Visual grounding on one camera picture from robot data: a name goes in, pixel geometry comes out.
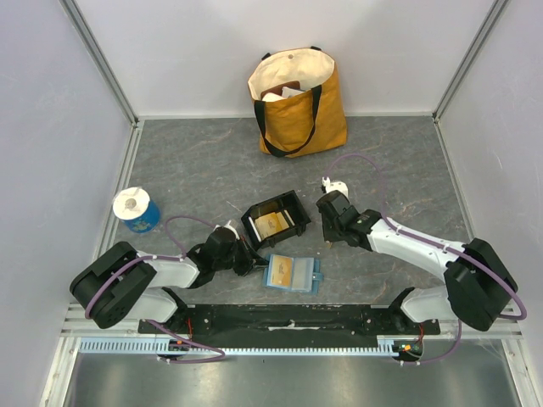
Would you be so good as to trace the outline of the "teal leather card holder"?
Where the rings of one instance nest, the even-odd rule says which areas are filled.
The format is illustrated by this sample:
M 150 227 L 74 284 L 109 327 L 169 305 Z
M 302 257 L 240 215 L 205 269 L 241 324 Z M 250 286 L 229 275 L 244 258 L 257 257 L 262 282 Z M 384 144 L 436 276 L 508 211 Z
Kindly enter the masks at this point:
M 264 269 L 263 273 L 263 286 L 277 289 L 284 292 L 291 293 L 310 293 L 316 295 L 319 291 L 320 284 L 324 280 L 324 276 L 321 273 L 321 261 L 316 258 L 302 257 L 291 258 L 293 262 L 292 279 L 289 287 L 274 287 L 270 284 L 268 271 L 270 267 L 270 257 L 268 255 L 266 259 L 269 260 L 269 266 Z

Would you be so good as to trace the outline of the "black plastic tray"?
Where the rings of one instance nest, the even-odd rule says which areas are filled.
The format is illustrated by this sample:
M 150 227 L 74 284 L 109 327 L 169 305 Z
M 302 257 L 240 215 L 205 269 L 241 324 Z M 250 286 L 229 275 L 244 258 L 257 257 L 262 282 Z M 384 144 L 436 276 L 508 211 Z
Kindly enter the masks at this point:
M 294 190 L 251 205 L 241 221 L 255 250 L 274 248 L 288 238 L 300 237 L 311 223 Z

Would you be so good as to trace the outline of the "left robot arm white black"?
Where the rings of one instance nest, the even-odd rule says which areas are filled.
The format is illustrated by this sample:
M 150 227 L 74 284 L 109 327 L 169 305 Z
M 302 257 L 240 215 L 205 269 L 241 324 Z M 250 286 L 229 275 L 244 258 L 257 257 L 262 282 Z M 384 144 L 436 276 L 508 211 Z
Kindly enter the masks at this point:
M 187 322 L 177 289 L 202 287 L 218 271 L 246 276 L 268 265 L 233 226 L 218 226 L 204 243 L 178 256 L 147 254 L 130 243 L 117 243 L 75 277 L 70 293 L 101 329 L 126 317 L 150 317 L 175 333 Z

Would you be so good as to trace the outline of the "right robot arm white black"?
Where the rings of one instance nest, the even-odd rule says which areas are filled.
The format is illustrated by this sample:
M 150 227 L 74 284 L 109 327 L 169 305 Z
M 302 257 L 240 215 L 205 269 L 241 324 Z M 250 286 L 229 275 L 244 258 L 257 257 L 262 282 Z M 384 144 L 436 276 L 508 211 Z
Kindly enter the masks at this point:
M 460 243 L 419 233 L 375 210 L 359 212 L 340 191 L 324 194 L 316 206 L 325 241 L 395 257 L 441 280 L 438 287 L 408 287 L 395 299 L 388 314 L 395 332 L 405 334 L 418 323 L 453 319 L 487 332 L 518 291 L 484 240 Z

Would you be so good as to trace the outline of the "loose gold card in tray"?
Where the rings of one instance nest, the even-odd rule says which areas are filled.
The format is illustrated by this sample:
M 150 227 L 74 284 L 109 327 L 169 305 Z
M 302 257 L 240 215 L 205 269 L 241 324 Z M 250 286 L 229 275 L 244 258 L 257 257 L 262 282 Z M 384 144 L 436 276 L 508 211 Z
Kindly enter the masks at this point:
M 280 231 L 290 227 L 285 216 L 281 212 L 273 212 L 255 219 L 255 224 L 260 232 L 262 240 L 274 236 Z

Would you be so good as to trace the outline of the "blue patterned cup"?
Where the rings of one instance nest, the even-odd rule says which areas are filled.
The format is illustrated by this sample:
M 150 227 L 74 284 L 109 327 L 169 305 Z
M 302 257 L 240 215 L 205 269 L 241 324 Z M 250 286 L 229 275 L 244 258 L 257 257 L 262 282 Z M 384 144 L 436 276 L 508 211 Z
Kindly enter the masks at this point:
M 160 209 L 154 200 L 150 200 L 145 211 L 133 220 L 123 220 L 124 225 L 132 232 L 146 233 L 152 231 L 160 222 Z

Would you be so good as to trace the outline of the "white toilet paper roll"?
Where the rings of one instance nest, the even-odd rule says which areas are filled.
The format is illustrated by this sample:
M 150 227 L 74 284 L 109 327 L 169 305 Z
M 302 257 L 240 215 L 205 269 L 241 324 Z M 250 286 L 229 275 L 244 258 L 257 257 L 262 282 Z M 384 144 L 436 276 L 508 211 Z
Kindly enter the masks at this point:
M 112 210 L 119 220 L 135 220 L 145 213 L 149 202 L 150 196 L 142 187 L 129 187 L 115 195 Z

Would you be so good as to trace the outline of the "orange tote bag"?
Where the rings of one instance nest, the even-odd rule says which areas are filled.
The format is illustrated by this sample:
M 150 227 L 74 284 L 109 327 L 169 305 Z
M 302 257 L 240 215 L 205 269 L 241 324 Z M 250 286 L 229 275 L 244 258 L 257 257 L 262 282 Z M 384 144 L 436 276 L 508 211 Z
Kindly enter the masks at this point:
M 271 103 L 260 99 L 263 91 L 288 81 L 298 81 L 304 93 Z M 319 47 L 267 53 L 249 77 L 248 89 L 261 152 L 294 158 L 346 144 L 338 66 Z

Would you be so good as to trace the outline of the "white items in bag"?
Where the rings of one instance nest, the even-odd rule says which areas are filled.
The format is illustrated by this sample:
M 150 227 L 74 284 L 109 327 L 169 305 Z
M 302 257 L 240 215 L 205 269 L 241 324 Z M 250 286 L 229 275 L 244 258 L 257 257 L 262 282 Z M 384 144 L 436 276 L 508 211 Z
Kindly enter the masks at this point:
M 276 87 L 266 91 L 262 96 L 263 102 L 276 102 L 303 94 L 304 91 L 288 86 Z

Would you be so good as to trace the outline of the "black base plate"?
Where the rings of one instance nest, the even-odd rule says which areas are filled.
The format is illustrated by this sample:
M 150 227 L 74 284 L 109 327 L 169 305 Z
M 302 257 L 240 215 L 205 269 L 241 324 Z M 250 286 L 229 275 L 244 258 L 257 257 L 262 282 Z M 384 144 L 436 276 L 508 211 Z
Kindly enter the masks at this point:
M 161 325 L 217 348 L 372 347 L 378 336 L 440 334 L 436 320 L 362 304 L 185 305 Z

